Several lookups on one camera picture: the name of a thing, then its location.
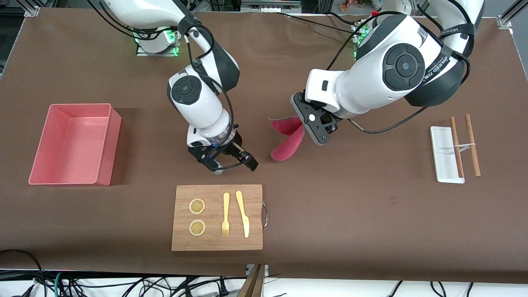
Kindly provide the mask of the pink and grey cloth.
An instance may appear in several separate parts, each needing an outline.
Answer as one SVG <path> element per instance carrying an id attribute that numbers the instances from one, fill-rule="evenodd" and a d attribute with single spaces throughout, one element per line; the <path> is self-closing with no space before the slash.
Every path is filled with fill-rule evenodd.
<path id="1" fill-rule="evenodd" d="M 270 119 L 269 121 L 275 131 L 287 136 L 283 143 L 272 150 L 270 156 L 277 161 L 288 160 L 302 142 L 305 135 L 304 124 L 298 116 Z"/>

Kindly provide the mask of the yellow plastic fork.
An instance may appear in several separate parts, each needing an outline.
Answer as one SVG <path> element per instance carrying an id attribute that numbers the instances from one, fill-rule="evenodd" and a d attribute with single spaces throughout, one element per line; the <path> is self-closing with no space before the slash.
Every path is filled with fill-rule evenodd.
<path id="1" fill-rule="evenodd" d="M 223 194 L 223 222 L 222 222 L 222 235 L 223 237 L 228 237 L 229 235 L 229 203 L 230 203 L 230 194 Z"/>

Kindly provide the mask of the yellow plastic knife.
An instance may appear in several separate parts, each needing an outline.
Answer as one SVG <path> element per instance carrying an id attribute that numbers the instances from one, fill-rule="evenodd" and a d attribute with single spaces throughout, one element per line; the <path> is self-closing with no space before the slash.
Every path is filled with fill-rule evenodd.
<path id="1" fill-rule="evenodd" d="M 248 238 L 250 233 L 250 220 L 249 217 L 245 214 L 243 193 L 241 191 L 236 191 L 236 200 L 238 202 L 241 218 L 243 220 L 244 237 Z"/>

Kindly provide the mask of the wooden cutting board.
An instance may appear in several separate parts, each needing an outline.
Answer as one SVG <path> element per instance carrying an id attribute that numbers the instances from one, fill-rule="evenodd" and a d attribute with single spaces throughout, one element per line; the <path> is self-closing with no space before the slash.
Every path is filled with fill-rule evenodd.
<path id="1" fill-rule="evenodd" d="M 243 193 L 245 214 L 250 220 L 249 237 L 245 238 L 243 220 L 236 200 L 236 191 Z M 223 194 L 230 194 L 229 235 L 223 237 Z M 200 198 L 205 202 L 201 214 L 192 214 L 189 203 Z M 260 184 L 179 185 L 174 208 L 172 247 L 177 252 L 253 251 L 263 248 L 263 187 Z M 206 224 L 201 236 L 193 236 L 189 225 L 200 219 Z"/>

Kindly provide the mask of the white rectangular tray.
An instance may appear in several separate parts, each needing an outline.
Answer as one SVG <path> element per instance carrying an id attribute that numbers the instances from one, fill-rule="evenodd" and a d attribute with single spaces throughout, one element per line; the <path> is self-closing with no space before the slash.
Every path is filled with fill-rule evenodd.
<path id="1" fill-rule="evenodd" d="M 437 181 L 444 184 L 464 184 L 459 177 L 454 141 L 450 127 L 430 127 L 431 148 Z"/>

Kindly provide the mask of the wooden plank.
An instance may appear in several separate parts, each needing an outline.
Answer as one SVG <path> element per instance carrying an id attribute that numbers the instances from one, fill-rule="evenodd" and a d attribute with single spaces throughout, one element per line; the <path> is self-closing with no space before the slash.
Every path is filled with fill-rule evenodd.
<path id="1" fill-rule="evenodd" d="M 264 280 L 268 276 L 268 273 L 268 265 L 254 264 L 250 268 L 250 274 L 236 297 L 262 297 Z"/>

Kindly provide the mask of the grey metal box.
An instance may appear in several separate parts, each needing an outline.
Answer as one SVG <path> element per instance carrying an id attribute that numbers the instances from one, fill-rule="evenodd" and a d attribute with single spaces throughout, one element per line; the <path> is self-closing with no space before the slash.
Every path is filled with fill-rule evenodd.
<path id="1" fill-rule="evenodd" d="M 301 0 L 241 0 L 240 12 L 302 13 Z"/>

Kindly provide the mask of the pink plastic bin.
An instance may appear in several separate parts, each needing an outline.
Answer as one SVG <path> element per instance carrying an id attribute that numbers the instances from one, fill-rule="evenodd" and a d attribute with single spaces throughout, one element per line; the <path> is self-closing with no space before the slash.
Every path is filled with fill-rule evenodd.
<path id="1" fill-rule="evenodd" d="M 50 105 L 28 184 L 109 186 L 120 127 L 108 103 Z"/>

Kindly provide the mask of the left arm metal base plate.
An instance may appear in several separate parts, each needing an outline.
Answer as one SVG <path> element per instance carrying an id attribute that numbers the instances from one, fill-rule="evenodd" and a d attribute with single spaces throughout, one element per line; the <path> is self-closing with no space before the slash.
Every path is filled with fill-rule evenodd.
<path id="1" fill-rule="evenodd" d="M 359 47 L 359 45 L 362 43 L 363 39 L 366 38 L 366 36 L 369 34 L 371 30 L 371 24 L 367 23 L 366 25 L 360 26 L 361 22 L 365 19 L 362 19 L 360 21 L 354 22 L 353 25 L 351 25 L 352 31 L 358 30 L 356 34 L 352 38 L 352 42 L 354 45 L 354 50 L 356 51 Z"/>

